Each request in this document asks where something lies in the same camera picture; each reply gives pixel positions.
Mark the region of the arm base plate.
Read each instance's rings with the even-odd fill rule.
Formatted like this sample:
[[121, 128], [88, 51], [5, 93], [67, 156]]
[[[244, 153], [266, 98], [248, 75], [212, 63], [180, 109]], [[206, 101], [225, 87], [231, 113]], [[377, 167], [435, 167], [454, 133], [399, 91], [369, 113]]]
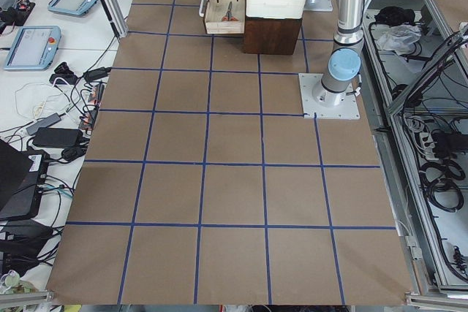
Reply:
[[358, 120], [360, 113], [354, 88], [331, 93], [322, 86], [322, 74], [299, 73], [299, 88], [304, 118]]
[[331, 0], [306, 0], [303, 10], [311, 12], [332, 12], [333, 5]]

